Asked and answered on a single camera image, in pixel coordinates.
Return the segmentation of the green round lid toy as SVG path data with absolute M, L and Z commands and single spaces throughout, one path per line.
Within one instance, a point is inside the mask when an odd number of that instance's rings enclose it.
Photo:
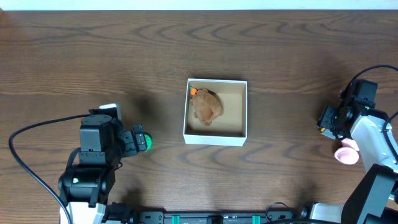
M 153 146 L 153 140 L 152 140 L 152 137 L 151 137 L 151 135 L 150 135 L 149 133 L 145 133 L 145 134 L 144 134 L 144 137 L 145 137 L 146 144 L 147 144 L 147 149 L 146 149 L 146 151 L 148 151 L 148 150 L 151 149 L 152 146 Z

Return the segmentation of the pink toy cup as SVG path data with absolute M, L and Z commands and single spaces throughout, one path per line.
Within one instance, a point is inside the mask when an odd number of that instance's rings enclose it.
M 339 162 L 346 165 L 353 165 L 359 161 L 359 147 L 356 141 L 345 138 L 341 141 L 341 147 L 338 148 L 334 157 Z

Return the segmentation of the brown plush toy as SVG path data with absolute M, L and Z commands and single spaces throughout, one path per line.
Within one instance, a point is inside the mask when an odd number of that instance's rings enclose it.
M 193 106 L 194 117 L 204 126 L 210 126 L 224 113 L 221 101 L 207 88 L 190 87 L 190 104 Z

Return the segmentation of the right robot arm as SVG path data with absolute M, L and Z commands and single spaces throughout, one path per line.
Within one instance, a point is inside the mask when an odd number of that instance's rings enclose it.
M 345 204 L 314 202 L 303 208 L 301 218 L 311 223 L 397 223 L 397 211 L 386 206 L 397 201 L 397 143 L 390 117 L 375 108 L 376 90 L 377 83 L 351 80 L 340 93 L 339 107 L 324 109 L 317 128 L 342 143 L 335 158 L 354 164 L 361 157 L 366 174 Z

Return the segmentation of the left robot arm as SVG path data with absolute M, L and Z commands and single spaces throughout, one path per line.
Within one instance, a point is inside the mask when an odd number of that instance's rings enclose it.
M 118 105 L 90 110 L 81 121 L 80 148 L 70 154 L 58 181 L 60 223 L 137 223 L 135 211 L 122 203 L 109 205 L 108 196 L 121 160 L 151 147 L 140 124 L 124 130 Z

